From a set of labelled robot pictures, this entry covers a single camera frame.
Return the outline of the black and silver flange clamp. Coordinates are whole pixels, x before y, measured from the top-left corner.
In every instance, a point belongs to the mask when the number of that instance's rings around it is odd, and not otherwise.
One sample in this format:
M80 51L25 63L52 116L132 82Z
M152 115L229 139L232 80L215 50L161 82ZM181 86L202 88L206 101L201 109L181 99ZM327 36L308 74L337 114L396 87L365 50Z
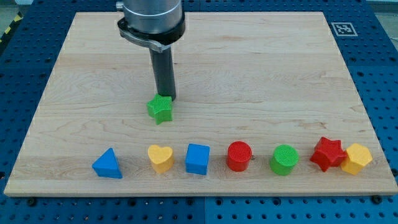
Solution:
M162 53L169 45L178 41L184 35L185 13L182 14L182 18L174 28L158 34L149 34L133 29L128 26L124 17L117 22L117 25L122 38L138 46Z

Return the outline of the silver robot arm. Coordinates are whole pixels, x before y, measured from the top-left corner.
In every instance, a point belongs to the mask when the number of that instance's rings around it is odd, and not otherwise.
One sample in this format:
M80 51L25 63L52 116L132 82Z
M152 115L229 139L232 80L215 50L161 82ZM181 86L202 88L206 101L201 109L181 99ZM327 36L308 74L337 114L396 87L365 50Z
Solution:
M173 43L185 32L181 0L122 0L116 8L124 13L117 23L120 36L149 49L157 93L175 99Z

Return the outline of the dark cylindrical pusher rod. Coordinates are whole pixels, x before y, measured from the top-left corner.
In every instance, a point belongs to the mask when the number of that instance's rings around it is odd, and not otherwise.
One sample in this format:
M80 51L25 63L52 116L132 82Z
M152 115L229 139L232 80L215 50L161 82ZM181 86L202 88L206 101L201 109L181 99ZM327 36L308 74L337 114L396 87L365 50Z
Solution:
M170 96L172 101L174 101L177 94L171 48L169 47L161 53L152 49L150 49L149 52L157 93L161 96Z

